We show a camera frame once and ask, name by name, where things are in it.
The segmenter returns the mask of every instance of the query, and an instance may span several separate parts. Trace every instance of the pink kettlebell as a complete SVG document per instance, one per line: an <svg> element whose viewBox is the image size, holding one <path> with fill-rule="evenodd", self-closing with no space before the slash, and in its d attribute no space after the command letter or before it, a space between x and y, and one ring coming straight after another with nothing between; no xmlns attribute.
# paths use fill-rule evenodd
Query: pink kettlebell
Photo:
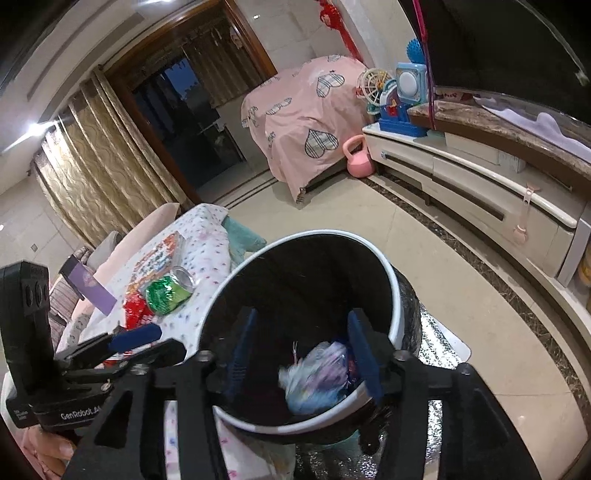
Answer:
<svg viewBox="0 0 591 480"><path fill-rule="evenodd" d="M361 150L356 153L351 153L351 147L361 141ZM343 145L343 152L347 157L347 170L356 179L369 177L374 171L374 163L369 158L367 144L363 135L355 135L349 138Z"/></svg>

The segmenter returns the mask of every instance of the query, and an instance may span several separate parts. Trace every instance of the door frame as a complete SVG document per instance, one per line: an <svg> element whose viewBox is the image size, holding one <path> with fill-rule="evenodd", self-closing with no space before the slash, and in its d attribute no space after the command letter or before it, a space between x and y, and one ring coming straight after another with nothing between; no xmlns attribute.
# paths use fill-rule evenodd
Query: door frame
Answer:
<svg viewBox="0 0 591 480"><path fill-rule="evenodd" d="M140 40L136 45L125 52L120 59L111 65L111 67L105 70L105 76L111 83L117 97L121 100L123 107L127 110L141 134L145 137L156 155L159 156L162 164L178 182L179 186L183 189L183 192L185 192L185 195L187 195L187 197L196 205L202 202L201 198L185 178L174 158L168 152L150 125L150 122L148 122L147 118L139 109L131 89L125 83L124 78L126 72L140 64L152 51L170 43L175 38L175 29L177 27L183 25L185 22L205 10L216 7L220 4L222 4L230 24L234 27L239 38L242 40L246 51L259 71L265 78L270 78L276 75L277 70L273 65L273 62L234 0L206 0L205 2L196 5L188 12L176 16L171 19L170 22L167 22L158 30Z"/></svg>

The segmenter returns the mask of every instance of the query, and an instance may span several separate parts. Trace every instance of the doorway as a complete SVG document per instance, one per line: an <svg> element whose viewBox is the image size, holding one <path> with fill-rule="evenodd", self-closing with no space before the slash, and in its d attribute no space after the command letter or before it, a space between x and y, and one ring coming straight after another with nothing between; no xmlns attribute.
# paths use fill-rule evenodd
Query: doorway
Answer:
<svg viewBox="0 0 591 480"><path fill-rule="evenodd" d="M194 10L106 74L165 166L214 203L268 170L240 110L244 96L276 71L231 0Z"/></svg>

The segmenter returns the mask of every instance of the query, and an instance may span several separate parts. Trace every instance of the drawer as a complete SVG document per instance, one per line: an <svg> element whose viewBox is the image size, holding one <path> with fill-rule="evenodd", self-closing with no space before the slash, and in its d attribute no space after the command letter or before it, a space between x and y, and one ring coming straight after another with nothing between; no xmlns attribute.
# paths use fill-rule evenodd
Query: drawer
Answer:
<svg viewBox="0 0 591 480"><path fill-rule="evenodd" d="M495 231L550 276L556 275L570 242L558 223L530 206L524 244L515 241L513 231L519 222L523 199L495 183L452 163L435 158L433 196L488 234Z"/></svg>
<svg viewBox="0 0 591 480"><path fill-rule="evenodd" d="M424 150L410 147L408 145L365 134L370 156L373 160L383 163L384 156L393 157L390 160L396 161L400 165L406 166L411 170L431 177L433 175L434 156Z"/></svg>

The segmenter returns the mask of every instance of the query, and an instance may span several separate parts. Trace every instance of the curtain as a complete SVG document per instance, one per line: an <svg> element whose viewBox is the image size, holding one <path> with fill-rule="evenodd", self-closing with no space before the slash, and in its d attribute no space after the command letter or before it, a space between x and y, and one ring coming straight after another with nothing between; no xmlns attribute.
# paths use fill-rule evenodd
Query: curtain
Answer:
<svg viewBox="0 0 591 480"><path fill-rule="evenodd" d="M172 64L187 57L195 75L218 107L249 92L266 80L246 48L232 41L230 24L221 7L199 14L186 30L166 46L147 56L140 66L125 75L131 90Z"/></svg>
<svg viewBox="0 0 591 480"><path fill-rule="evenodd" d="M231 28L228 19L220 17L182 45L214 108L249 92L265 80L246 49L238 48L232 41Z"/></svg>
<svg viewBox="0 0 591 480"><path fill-rule="evenodd" d="M63 222L96 247L164 203L193 204L96 69L47 133L32 171Z"/></svg>

